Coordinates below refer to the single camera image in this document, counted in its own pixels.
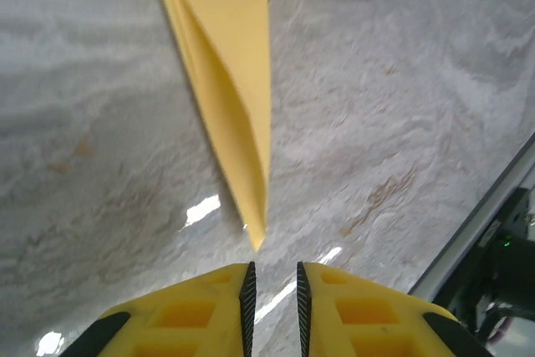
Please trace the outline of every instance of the gray marble veining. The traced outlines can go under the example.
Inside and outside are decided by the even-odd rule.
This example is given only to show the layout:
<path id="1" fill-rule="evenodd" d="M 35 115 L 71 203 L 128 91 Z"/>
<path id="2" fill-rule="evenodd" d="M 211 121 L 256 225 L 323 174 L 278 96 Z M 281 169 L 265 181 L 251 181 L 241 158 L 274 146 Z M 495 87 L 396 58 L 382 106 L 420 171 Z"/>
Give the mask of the gray marble veining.
<path id="1" fill-rule="evenodd" d="M 115 303 L 252 259 L 255 355 L 298 355 L 296 261 L 408 290 L 535 129 L 535 0 L 270 13 L 255 254 L 159 0 L 0 0 L 3 355 L 54 354 L 45 334 L 65 347 Z M 194 222 L 206 198 L 220 205 Z"/>

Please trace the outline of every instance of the yellow paper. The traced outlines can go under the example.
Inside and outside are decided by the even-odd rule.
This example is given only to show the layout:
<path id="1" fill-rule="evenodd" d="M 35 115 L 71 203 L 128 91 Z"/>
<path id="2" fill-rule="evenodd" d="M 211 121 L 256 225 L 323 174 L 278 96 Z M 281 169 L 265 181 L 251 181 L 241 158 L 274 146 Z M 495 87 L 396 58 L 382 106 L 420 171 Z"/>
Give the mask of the yellow paper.
<path id="1" fill-rule="evenodd" d="M 271 140 L 268 0 L 164 0 L 251 244 L 266 235 Z"/>

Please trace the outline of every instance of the yellow object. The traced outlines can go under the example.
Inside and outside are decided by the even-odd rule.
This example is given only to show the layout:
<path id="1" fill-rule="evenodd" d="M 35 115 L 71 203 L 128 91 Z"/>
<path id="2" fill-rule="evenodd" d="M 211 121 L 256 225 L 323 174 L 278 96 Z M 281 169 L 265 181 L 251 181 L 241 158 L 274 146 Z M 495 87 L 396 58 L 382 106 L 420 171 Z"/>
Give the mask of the yellow object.
<path id="1" fill-rule="evenodd" d="M 99 357 L 243 357 L 241 301 L 247 264 L 222 269 L 178 283 L 113 307 L 101 318 L 129 313 L 130 318 L 102 349 Z M 256 297 L 254 268 L 251 298 Z M 254 303 L 251 314 L 254 317 Z M 88 344 L 95 338 L 88 339 Z"/>
<path id="2" fill-rule="evenodd" d="M 251 244 L 266 235 L 271 137 L 268 0 L 164 0 Z"/>
<path id="3" fill-rule="evenodd" d="M 310 357 L 454 356 L 422 317 L 436 313 L 456 321 L 442 307 L 320 263 L 303 266 L 298 310 L 303 342 L 308 287 Z"/>

